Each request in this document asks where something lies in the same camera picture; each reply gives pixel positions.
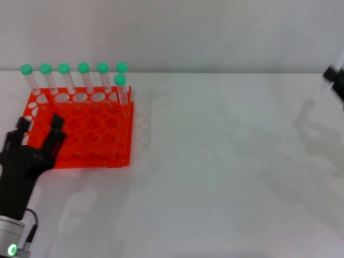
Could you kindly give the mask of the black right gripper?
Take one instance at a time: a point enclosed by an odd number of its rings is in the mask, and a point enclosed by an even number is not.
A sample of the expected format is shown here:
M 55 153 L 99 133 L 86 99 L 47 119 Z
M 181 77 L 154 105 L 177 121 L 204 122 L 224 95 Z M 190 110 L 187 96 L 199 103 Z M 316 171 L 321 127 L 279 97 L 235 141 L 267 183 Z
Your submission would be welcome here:
M 333 66 L 329 66 L 324 71 L 322 78 L 324 79 L 324 82 L 330 84 L 331 90 L 341 101 L 342 109 L 344 110 L 344 69 L 336 69 Z

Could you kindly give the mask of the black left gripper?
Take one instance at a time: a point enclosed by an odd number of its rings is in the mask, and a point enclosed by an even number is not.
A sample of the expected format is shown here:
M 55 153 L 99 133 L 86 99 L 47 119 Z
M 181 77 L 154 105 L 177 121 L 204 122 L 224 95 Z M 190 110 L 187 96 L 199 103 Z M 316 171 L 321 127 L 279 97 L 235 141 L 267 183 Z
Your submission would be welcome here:
M 66 139 L 62 131 L 65 120 L 53 114 L 49 133 L 40 149 L 21 146 L 30 121 L 18 119 L 16 129 L 6 134 L 4 150 L 0 153 L 0 216 L 22 220 L 36 181 L 51 170 Z

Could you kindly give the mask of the orange-red test tube rack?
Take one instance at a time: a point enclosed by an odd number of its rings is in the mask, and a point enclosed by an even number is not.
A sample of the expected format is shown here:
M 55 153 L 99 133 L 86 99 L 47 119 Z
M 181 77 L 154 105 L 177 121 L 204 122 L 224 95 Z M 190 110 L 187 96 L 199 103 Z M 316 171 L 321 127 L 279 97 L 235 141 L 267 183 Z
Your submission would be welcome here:
M 130 165 L 134 101 L 128 89 L 128 104 L 122 106 L 117 97 L 117 88 L 105 93 L 103 87 L 94 87 L 88 94 L 85 87 L 77 87 L 75 94 L 59 88 L 52 95 L 48 88 L 40 94 L 30 94 L 23 117 L 32 126 L 26 133 L 26 144 L 40 148 L 47 137 L 52 116 L 64 119 L 63 131 L 67 135 L 55 167 L 120 168 Z

